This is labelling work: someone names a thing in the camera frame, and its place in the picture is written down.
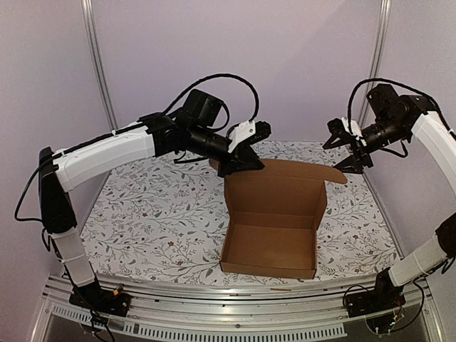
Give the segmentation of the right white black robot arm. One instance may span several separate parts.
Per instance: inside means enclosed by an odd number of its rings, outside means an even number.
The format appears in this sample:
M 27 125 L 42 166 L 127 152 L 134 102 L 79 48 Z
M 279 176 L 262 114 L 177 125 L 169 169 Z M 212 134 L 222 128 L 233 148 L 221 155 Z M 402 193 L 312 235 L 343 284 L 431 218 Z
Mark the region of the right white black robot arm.
M 374 122 L 362 128 L 352 118 L 353 101 L 358 89 L 368 83 L 374 85 L 366 94 Z M 390 145 L 397 142 L 405 147 L 418 141 L 434 166 L 429 173 L 414 171 L 412 185 L 428 190 L 438 182 L 444 182 L 447 191 L 455 192 L 455 130 L 448 125 L 431 95 L 390 79 L 368 78 L 352 90 L 346 115 L 328 121 L 327 127 L 330 137 L 323 148 L 330 150 L 346 146 L 351 152 L 335 164 L 337 170 L 365 175 L 373 168 L 373 153 L 381 151 L 404 159 L 408 150 L 397 152 L 390 149 Z M 426 242 L 389 269 L 378 273 L 368 304 L 373 310 L 384 310 L 394 302 L 396 292 L 404 285 L 431 274 L 439 266 L 448 268 L 454 260 L 455 216 L 451 215 Z

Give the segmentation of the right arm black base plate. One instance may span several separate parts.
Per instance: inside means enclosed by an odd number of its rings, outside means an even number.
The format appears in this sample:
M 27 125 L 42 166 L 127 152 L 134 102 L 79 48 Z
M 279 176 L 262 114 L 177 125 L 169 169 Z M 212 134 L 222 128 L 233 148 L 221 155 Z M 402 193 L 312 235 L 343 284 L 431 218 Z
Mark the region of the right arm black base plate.
M 380 295 L 376 294 L 374 290 L 360 291 L 346 294 L 343 297 L 343 306 L 350 318 L 375 314 L 404 304 L 405 297 L 401 291 Z

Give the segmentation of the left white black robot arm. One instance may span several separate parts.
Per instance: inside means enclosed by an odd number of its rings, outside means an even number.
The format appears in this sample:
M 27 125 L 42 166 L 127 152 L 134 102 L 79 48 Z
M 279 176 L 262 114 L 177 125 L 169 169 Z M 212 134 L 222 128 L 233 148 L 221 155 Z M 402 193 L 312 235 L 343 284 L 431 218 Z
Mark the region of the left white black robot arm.
M 90 309 L 100 309 L 114 299 L 101 288 L 76 231 L 76 214 L 68 193 L 82 183 L 122 165 L 171 152 L 193 152 L 197 159 L 218 163 L 219 177 L 264 168 L 252 145 L 271 135 L 271 126 L 251 118 L 221 136 L 214 128 L 226 104 L 198 89 L 190 91 L 177 110 L 142 116 L 134 123 L 87 142 L 56 152 L 40 151 L 31 179 L 38 180 L 41 223 L 47 245 L 66 268 L 79 299 Z

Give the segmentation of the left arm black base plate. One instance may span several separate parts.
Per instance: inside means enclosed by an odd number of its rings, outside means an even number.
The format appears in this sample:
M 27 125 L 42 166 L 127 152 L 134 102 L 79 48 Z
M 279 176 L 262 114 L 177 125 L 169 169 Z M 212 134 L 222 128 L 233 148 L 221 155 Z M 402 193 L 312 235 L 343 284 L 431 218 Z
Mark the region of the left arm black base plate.
M 126 317 L 131 300 L 131 295 L 124 292 L 114 294 L 114 290 L 97 286 L 83 286 L 73 288 L 69 303 L 86 309 L 94 309 L 99 313 Z

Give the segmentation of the brown cardboard box sheet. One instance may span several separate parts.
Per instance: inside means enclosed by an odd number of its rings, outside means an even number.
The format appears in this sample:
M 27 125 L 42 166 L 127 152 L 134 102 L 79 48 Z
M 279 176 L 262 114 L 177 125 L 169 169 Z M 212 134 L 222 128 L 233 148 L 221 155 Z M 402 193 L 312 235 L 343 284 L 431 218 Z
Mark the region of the brown cardboard box sheet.
M 263 161 L 262 170 L 224 177 L 229 224 L 220 257 L 225 273 L 313 279 L 317 231 L 327 207 L 326 183 L 344 185 L 334 167 Z

